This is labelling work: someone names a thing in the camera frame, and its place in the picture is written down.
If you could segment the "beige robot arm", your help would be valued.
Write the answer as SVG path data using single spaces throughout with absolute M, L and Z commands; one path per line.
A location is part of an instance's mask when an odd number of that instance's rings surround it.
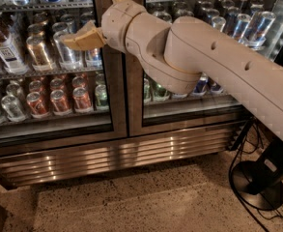
M 61 41 L 74 50 L 104 45 L 135 56 L 166 90 L 190 93 L 202 73 L 283 141 L 283 68 L 191 16 L 173 23 L 132 0 L 112 0 L 101 26 L 89 22 Z

